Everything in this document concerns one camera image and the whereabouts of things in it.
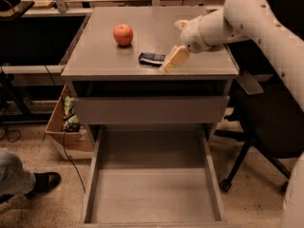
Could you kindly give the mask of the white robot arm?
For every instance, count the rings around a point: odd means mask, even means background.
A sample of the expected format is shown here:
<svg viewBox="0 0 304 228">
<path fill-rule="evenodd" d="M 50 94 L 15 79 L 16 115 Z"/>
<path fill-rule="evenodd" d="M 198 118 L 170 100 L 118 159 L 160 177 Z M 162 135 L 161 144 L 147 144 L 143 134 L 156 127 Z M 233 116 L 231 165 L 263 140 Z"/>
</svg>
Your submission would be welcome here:
<svg viewBox="0 0 304 228">
<path fill-rule="evenodd" d="M 221 188 L 229 189 L 250 147 L 255 147 L 289 179 L 280 228 L 304 228 L 304 50 L 302 40 L 275 17 L 267 0 L 225 0 L 205 16 L 179 20 L 182 45 L 162 65 L 169 72 L 221 43 L 252 40 L 275 71 L 276 81 L 253 94 L 234 92 L 244 145 Z"/>
</svg>

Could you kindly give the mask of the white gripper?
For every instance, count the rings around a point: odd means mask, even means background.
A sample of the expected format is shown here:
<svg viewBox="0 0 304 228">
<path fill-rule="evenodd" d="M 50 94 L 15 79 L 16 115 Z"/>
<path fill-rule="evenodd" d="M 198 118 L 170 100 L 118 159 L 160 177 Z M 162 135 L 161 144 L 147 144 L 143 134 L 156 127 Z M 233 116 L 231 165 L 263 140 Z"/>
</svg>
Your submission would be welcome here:
<svg viewBox="0 0 304 228">
<path fill-rule="evenodd" d="M 192 20 L 178 20 L 175 22 L 175 27 L 181 30 L 180 39 L 184 46 L 172 47 L 161 65 L 162 71 L 169 73 L 182 65 L 189 59 L 190 52 L 200 53 L 211 48 L 203 40 L 201 21 L 202 17 L 198 16 Z"/>
</svg>

